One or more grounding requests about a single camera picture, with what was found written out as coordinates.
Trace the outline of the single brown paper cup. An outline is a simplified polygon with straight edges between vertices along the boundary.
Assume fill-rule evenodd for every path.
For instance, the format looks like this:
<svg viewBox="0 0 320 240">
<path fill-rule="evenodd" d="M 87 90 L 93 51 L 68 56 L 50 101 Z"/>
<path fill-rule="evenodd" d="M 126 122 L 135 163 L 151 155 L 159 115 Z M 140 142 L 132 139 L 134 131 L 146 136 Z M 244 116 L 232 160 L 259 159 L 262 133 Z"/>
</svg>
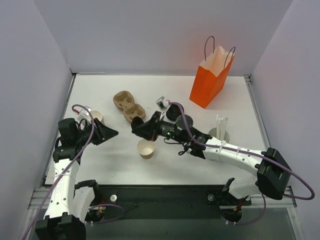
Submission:
<svg viewBox="0 0 320 240">
<path fill-rule="evenodd" d="M 137 143 L 137 151 L 143 159 L 150 159 L 155 151 L 155 142 L 141 139 Z"/>
</svg>

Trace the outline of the black cup lid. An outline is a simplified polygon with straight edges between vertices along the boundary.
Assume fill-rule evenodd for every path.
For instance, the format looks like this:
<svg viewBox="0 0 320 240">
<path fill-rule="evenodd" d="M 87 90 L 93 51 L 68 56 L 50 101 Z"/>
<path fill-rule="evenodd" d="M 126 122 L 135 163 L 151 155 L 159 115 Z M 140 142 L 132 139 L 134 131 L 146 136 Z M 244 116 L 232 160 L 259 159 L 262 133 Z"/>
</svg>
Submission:
<svg viewBox="0 0 320 240">
<path fill-rule="evenodd" d="M 144 120 L 140 118 L 139 116 L 135 116 L 131 121 L 131 129 L 135 129 L 138 126 L 142 125 L 144 123 Z"/>
</svg>

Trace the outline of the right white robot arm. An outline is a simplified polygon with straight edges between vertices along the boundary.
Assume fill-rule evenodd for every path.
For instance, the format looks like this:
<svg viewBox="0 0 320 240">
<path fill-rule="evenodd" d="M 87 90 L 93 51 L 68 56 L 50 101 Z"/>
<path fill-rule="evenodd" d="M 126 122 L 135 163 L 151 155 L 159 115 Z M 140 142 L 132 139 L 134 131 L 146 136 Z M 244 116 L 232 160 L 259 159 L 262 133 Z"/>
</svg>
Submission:
<svg viewBox="0 0 320 240">
<path fill-rule="evenodd" d="M 276 149 L 250 150 L 224 143 L 194 128 L 189 115 L 180 115 L 171 123 L 162 120 L 161 113 L 156 111 L 148 121 L 134 117 L 131 129 L 133 134 L 145 140 L 154 142 L 162 136 L 183 145 L 192 156 L 229 164 L 250 173 L 247 178 L 232 177 L 227 181 L 221 192 L 227 204 L 259 194 L 281 200 L 285 194 L 290 175 L 284 169 L 289 166 Z"/>
</svg>

